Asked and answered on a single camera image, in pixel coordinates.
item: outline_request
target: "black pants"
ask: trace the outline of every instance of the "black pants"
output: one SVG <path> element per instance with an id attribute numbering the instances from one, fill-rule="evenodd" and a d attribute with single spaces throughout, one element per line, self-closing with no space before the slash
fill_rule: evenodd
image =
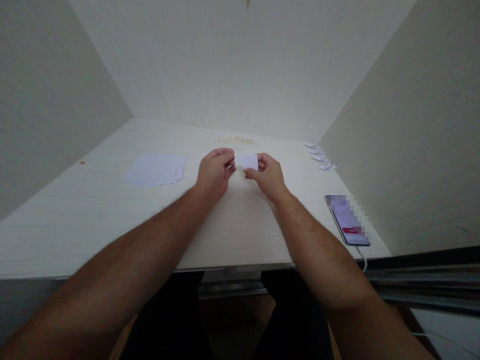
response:
<path id="1" fill-rule="evenodd" d="M 138 314 L 120 360 L 212 359 L 198 287 L 203 271 L 173 274 Z M 295 270 L 263 271 L 276 302 L 252 359 L 333 359 L 327 319 Z"/>

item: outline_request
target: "phone screen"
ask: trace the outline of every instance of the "phone screen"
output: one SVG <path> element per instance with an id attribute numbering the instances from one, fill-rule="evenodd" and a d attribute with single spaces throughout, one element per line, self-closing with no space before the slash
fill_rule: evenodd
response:
<path id="1" fill-rule="evenodd" d="M 345 195 L 327 195 L 326 203 L 335 218 L 343 240 L 348 245 L 369 246 L 370 242 L 362 229 L 350 202 Z"/>

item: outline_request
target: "white wall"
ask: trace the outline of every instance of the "white wall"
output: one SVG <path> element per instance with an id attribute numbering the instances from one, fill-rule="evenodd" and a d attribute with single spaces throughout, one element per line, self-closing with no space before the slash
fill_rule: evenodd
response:
<path id="1" fill-rule="evenodd" d="M 67 0 L 0 4 L 0 220 L 131 117 Z"/>
<path id="2" fill-rule="evenodd" d="M 70 0 L 138 118 L 320 139 L 415 0 Z"/>
<path id="3" fill-rule="evenodd" d="M 456 341 L 480 357 L 480 318 L 419 309 L 411 311 L 425 333 Z M 475 360 L 455 344 L 435 338 L 430 338 L 430 342 L 442 360 Z"/>
<path id="4" fill-rule="evenodd" d="M 480 244 L 479 19 L 419 0 L 321 140 L 394 256 Z"/>

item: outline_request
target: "forearm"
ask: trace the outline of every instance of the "forearm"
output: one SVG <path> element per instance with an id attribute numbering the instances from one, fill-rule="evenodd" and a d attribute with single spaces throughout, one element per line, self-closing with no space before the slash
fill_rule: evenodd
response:
<path id="1" fill-rule="evenodd" d="M 106 246 L 76 272 L 22 330 L 98 340 L 128 322 L 165 283 L 216 199 L 196 188 Z"/>
<path id="2" fill-rule="evenodd" d="M 345 247 L 290 193 L 276 204 L 290 255 L 345 359 L 430 359 Z"/>
<path id="3" fill-rule="evenodd" d="M 290 192 L 274 204 L 290 256 L 325 307 L 348 307 L 377 295 L 342 243 Z"/>

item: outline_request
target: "desk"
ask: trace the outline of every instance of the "desk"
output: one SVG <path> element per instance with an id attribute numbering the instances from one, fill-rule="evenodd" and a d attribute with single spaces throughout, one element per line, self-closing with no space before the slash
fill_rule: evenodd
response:
<path id="1" fill-rule="evenodd" d="M 341 239 L 324 195 L 350 193 L 334 170 L 317 169 L 301 142 L 132 119 L 0 223 L 0 279 L 72 275 L 108 243 L 180 197 L 195 183 L 200 160 L 224 147 L 276 158 L 290 191 Z M 183 180 L 151 188 L 124 182 L 135 158 L 146 152 L 185 155 Z M 375 229 L 368 231 L 372 245 L 364 254 L 391 256 Z M 355 248 L 347 248 L 360 258 Z M 291 262 L 271 204 L 239 166 L 177 269 Z"/>

